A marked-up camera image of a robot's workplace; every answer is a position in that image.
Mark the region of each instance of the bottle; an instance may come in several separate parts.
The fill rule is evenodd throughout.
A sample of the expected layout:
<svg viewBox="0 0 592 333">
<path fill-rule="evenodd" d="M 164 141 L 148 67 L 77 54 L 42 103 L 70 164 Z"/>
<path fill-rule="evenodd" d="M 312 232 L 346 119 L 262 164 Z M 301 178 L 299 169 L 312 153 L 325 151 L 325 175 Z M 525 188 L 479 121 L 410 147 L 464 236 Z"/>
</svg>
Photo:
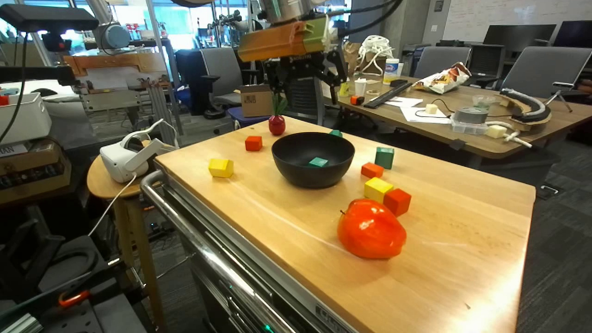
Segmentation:
<svg viewBox="0 0 592 333">
<path fill-rule="evenodd" d="M 383 86 L 390 86 L 392 80 L 399 79 L 399 60 L 395 58 L 386 58 L 384 62 L 384 77 L 383 77 Z"/>
</svg>

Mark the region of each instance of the black cable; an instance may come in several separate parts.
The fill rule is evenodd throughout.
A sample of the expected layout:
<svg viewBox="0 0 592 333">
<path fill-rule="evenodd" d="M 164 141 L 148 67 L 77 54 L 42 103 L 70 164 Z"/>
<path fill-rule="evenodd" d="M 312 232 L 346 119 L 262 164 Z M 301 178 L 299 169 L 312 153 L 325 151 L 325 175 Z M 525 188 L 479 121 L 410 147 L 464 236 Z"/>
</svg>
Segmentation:
<svg viewBox="0 0 592 333">
<path fill-rule="evenodd" d="M 27 38 L 29 38 L 29 34 L 24 34 L 22 56 L 20 56 L 22 58 L 20 60 L 20 91 L 18 91 L 16 106 L 14 106 L 11 121 L 7 123 L 5 130 L 0 136 L 0 145 L 1 145 L 3 138 L 7 136 L 7 132 L 13 128 L 14 121 L 16 121 L 16 116 L 18 116 L 18 110 L 20 110 L 20 104 L 22 104 L 24 82 L 25 82 L 25 40 Z"/>
<path fill-rule="evenodd" d="M 370 8 L 357 8 L 357 10 L 329 12 L 329 14 L 327 14 L 327 17 L 338 17 L 338 16 L 346 16 L 346 14 L 364 14 L 364 12 L 373 12 L 373 10 L 386 8 L 386 6 L 390 6 L 392 3 L 395 3 L 395 0 L 388 0 L 388 3 L 383 3 L 383 5 L 379 5 L 379 6 L 370 6 Z"/>
<path fill-rule="evenodd" d="M 401 5 L 401 0 L 394 0 L 392 6 L 381 17 L 377 17 L 373 23 L 368 23 L 366 27 L 349 30 L 349 32 L 346 32 L 346 36 L 364 32 L 364 30 L 383 23 L 386 17 L 390 17 L 399 8 L 399 5 Z"/>
</svg>

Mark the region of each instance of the toy block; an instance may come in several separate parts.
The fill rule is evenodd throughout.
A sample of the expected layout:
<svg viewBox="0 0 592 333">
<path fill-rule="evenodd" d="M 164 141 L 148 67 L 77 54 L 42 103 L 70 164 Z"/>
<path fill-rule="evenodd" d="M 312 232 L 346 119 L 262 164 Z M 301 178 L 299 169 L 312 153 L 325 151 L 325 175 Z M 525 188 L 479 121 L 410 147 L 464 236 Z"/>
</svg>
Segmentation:
<svg viewBox="0 0 592 333">
<path fill-rule="evenodd" d="M 209 175 L 214 178 L 231 178 L 233 177 L 233 162 L 229 160 L 209 160 Z"/>
<path fill-rule="evenodd" d="M 364 199 L 383 204 L 384 195 L 392 190 L 390 184 L 371 178 L 364 184 Z"/>
<path fill-rule="evenodd" d="M 334 138 L 344 138 L 344 136 L 340 134 L 340 130 L 331 130 L 331 136 L 334 136 Z"/>
<path fill-rule="evenodd" d="M 314 160 L 309 162 L 309 165 L 318 167 L 318 169 L 325 167 L 327 164 L 329 162 L 321 160 L 321 158 L 314 158 Z"/>
<path fill-rule="evenodd" d="M 379 178 L 383 177 L 384 169 L 373 164 L 362 165 L 362 177 L 366 178 Z"/>
<path fill-rule="evenodd" d="M 410 195 L 401 191 L 401 190 L 394 190 L 388 191 L 384 197 L 384 202 L 388 212 L 392 212 L 395 217 L 401 217 L 408 212 L 408 204 L 410 204 Z"/>
<path fill-rule="evenodd" d="M 394 149 L 379 147 L 379 149 L 375 149 L 373 164 L 390 171 L 392 169 L 392 158 L 394 158 Z"/>
<path fill-rule="evenodd" d="M 262 140 L 259 136 L 247 136 L 244 140 L 246 153 L 259 153 L 262 149 Z"/>
</svg>

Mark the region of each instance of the orange cube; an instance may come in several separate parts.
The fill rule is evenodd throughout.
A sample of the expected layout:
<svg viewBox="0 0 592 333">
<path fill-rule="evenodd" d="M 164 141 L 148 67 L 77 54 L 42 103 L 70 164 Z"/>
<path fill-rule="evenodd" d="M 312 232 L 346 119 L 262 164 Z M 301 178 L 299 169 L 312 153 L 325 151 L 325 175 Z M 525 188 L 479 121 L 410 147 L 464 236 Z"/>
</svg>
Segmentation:
<svg viewBox="0 0 592 333">
<path fill-rule="evenodd" d="M 394 190 L 388 191 L 384 195 L 384 202 L 388 212 L 392 212 L 395 217 L 401 217 L 408 212 L 408 204 L 410 204 L 410 195 L 401 191 L 401 190 Z"/>
<path fill-rule="evenodd" d="M 373 164 L 362 165 L 362 177 L 366 178 L 379 178 L 383 177 L 384 169 Z"/>
<path fill-rule="evenodd" d="M 249 136 L 244 140 L 246 153 L 259 153 L 262 149 L 262 140 L 259 136 Z"/>
</svg>

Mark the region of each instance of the wooden table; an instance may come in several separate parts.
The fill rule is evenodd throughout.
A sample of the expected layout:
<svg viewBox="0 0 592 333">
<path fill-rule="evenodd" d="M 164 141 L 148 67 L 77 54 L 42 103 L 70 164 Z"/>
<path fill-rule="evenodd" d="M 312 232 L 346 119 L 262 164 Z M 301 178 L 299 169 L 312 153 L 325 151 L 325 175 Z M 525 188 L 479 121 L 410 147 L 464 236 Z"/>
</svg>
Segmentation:
<svg viewBox="0 0 592 333">
<path fill-rule="evenodd" d="M 445 93 L 444 97 L 432 95 L 432 93 L 423 93 L 423 91 L 410 91 L 405 95 L 408 99 L 421 99 L 425 104 L 434 103 L 434 101 L 444 101 L 444 104 L 451 110 L 468 110 L 471 108 L 471 99 L 473 97 L 499 97 L 495 91 L 486 91 L 486 90 L 471 90 L 471 88 L 458 88 L 455 91 Z M 412 134 L 423 136 L 427 140 L 451 145 L 453 141 L 462 141 L 466 147 L 464 151 L 481 158 L 481 160 L 508 160 L 518 153 L 523 153 L 525 147 L 518 143 L 503 143 L 495 141 L 484 136 L 471 136 L 471 134 L 455 134 L 449 125 L 421 125 L 421 123 L 407 123 L 401 112 L 394 106 L 381 106 L 377 110 L 366 110 L 362 106 L 351 106 L 347 99 L 338 101 L 342 108 L 355 112 L 355 114 L 364 114 L 371 116 L 377 119 L 384 119 L 392 123 L 397 128 L 405 128 Z M 551 140 L 555 136 L 566 134 L 569 128 L 592 119 L 592 106 L 582 106 L 582 104 L 569 104 L 569 110 L 566 108 L 564 103 L 553 103 L 551 104 L 551 121 L 540 130 L 532 134 L 521 134 L 519 138 L 531 145 L 538 145 L 545 140 Z M 495 106 L 492 108 L 492 116 L 488 121 L 503 121 L 508 123 L 508 114 Z"/>
<path fill-rule="evenodd" d="M 111 202 L 124 186 L 114 184 L 99 158 L 96 158 L 87 175 L 88 193 L 99 201 Z M 146 293 L 149 297 L 149 310 L 153 326 L 164 330 L 162 301 L 155 269 L 148 245 L 148 236 L 142 221 L 142 206 L 138 204 L 140 186 L 133 182 L 112 204 L 114 230 L 122 262 L 133 269 L 135 258 L 140 264 Z"/>
<path fill-rule="evenodd" d="M 329 130 L 286 119 L 286 136 L 296 132 Z M 246 153 L 247 136 L 260 136 L 264 151 Z M 362 262 L 340 247 L 336 225 L 362 197 L 360 167 L 383 145 L 344 138 L 355 160 L 321 191 L 283 180 L 266 125 L 159 156 L 157 165 L 358 332 L 514 332 L 534 190 L 395 151 L 383 180 L 412 195 L 399 219 L 408 239 L 390 262 Z M 212 180 L 212 158 L 233 160 L 235 177 Z"/>
</svg>

